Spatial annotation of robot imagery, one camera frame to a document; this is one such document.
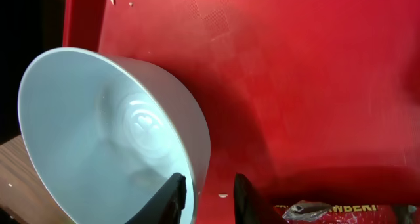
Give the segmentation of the light blue bowl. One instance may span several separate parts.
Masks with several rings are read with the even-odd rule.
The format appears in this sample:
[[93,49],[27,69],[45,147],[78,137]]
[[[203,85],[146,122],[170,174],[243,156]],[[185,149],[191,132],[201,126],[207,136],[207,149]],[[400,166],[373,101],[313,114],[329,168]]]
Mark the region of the light blue bowl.
[[40,54],[18,93],[30,160],[75,223],[126,223],[174,173],[194,223],[211,155],[191,92],[163,68],[61,47]]

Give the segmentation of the red snack wrapper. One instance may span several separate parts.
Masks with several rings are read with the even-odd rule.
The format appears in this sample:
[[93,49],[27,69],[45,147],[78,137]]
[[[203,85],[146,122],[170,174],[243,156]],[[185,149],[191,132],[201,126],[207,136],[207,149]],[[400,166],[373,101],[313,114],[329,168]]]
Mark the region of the red snack wrapper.
[[419,224],[419,206],[414,205],[330,205],[300,201],[275,205],[274,210],[287,223],[304,224]]

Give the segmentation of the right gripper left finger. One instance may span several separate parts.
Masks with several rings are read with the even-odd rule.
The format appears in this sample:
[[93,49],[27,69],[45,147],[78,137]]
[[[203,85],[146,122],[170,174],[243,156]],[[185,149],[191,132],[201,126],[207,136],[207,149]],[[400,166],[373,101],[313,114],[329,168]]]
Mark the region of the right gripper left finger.
[[186,177],[174,173],[127,224],[179,224],[186,205]]

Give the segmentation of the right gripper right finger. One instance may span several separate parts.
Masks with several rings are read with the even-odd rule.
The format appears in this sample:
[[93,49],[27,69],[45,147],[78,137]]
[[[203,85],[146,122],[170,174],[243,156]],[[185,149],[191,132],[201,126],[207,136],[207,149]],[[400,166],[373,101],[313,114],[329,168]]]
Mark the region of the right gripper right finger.
[[234,179],[235,224],[287,224],[241,173]]

